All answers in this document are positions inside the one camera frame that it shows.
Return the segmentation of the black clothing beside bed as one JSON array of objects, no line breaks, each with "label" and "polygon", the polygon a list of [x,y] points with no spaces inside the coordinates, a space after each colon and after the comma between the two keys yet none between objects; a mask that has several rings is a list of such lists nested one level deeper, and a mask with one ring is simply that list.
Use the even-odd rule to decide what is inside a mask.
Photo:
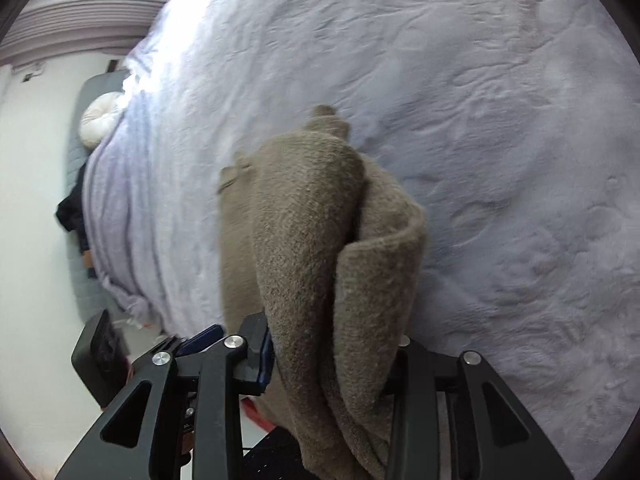
[{"label": "black clothing beside bed", "polygon": [[82,188],[87,164],[83,164],[76,177],[75,184],[64,200],[58,204],[55,217],[66,232],[75,232],[81,255],[90,250],[85,227],[84,210],[82,209]]}]

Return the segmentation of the black speckled trousers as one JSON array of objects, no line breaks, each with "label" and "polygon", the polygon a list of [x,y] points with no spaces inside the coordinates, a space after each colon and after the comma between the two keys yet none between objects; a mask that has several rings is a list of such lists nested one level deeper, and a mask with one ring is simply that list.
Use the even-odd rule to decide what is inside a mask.
[{"label": "black speckled trousers", "polygon": [[318,480],[305,468],[295,437],[281,427],[245,454],[241,472],[241,478],[247,480]]}]

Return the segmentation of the round white cushion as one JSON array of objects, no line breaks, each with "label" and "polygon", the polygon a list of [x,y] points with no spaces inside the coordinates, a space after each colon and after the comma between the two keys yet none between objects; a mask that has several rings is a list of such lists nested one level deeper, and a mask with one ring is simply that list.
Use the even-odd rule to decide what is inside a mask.
[{"label": "round white cushion", "polygon": [[78,136],[84,148],[95,150],[109,136],[126,110],[124,92],[107,92],[94,99],[82,113]]}]

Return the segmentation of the lavender embossed bed blanket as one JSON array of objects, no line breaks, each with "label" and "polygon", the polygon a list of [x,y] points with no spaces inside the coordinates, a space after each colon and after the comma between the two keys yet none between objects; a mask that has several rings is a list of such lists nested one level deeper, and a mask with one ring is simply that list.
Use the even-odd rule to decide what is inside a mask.
[{"label": "lavender embossed bed blanket", "polygon": [[599,472],[639,407],[639,64],[599,0],[169,0],[125,64],[85,219],[127,313],[221,321],[220,170],[331,104],[426,212],[410,332]]}]

